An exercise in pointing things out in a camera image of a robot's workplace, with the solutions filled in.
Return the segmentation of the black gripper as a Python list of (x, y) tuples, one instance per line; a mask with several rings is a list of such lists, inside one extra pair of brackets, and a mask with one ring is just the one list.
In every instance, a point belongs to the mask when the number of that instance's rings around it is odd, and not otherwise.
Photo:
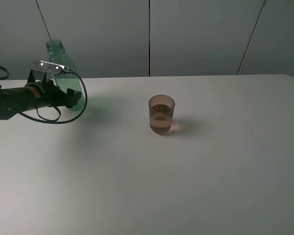
[(47, 79), (45, 72), (31, 70), (26, 88), (34, 98), (34, 103), (40, 107), (66, 107), (80, 109), (82, 107), (82, 92), (67, 88), (67, 93), (60, 90), (53, 80)]

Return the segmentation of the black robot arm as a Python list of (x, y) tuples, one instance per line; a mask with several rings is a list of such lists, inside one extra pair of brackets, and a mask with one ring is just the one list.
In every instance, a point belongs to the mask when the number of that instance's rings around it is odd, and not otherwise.
[[(78, 119), (81, 114), (67, 120), (60, 121), (60, 107), (72, 108), (82, 98), (81, 91), (68, 88), (62, 91), (52, 80), (47, 79), (47, 73), (31, 70), (27, 83), (23, 87), (2, 89), (0, 85), (0, 120), (9, 120), (19, 114), (29, 120), (46, 124), (66, 124)], [(54, 108), (58, 117), (47, 119), (39, 115), (34, 118), (26, 115), (25, 112), (50, 107)]]

